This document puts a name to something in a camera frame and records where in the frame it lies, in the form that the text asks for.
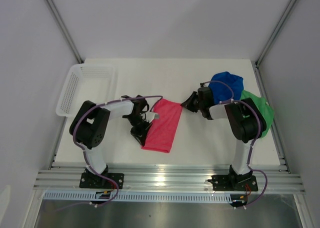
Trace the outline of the red towel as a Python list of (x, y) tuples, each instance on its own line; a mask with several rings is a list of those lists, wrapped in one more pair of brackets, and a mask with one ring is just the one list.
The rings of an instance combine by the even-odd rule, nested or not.
[(153, 110), (159, 115), (159, 119), (151, 122), (145, 144), (141, 148), (168, 154), (173, 147), (183, 108), (177, 102), (162, 99)]

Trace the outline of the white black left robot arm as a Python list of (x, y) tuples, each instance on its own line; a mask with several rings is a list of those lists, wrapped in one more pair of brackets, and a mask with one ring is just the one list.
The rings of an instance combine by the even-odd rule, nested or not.
[(124, 95), (118, 100), (101, 104), (86, 100), (82, 104), (70, 125), (69, 133), (73, 143), (81, 148), (86, 169), (92, 173), (90, 180), (97, 188), (105, 187), (109, 181), (105, 173), (107, 163), (99, 145), (105, 137), (108, 122), (116, 118), (127, 119), (131, 125), (130, 134), (144, 146), (152, 121), (158, 119), (159, 115), (150, 110), (147, 98), (141, 95)]

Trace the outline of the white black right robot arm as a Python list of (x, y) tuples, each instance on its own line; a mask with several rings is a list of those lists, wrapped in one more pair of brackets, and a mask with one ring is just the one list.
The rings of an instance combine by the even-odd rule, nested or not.
[(201, 112), (207, 120), (228, 120), (232, 134), (236, 138), (228, 184), (234, 190), (245, 186), (246, 177), (253, 173), (250, 168), (253, 146), (267, 128), (266, 121), (253, 99), (250, 97), (242, 100), (231, 99), (215, 104), (212, 92), (194, 91), (180, 106), (193, 113)]

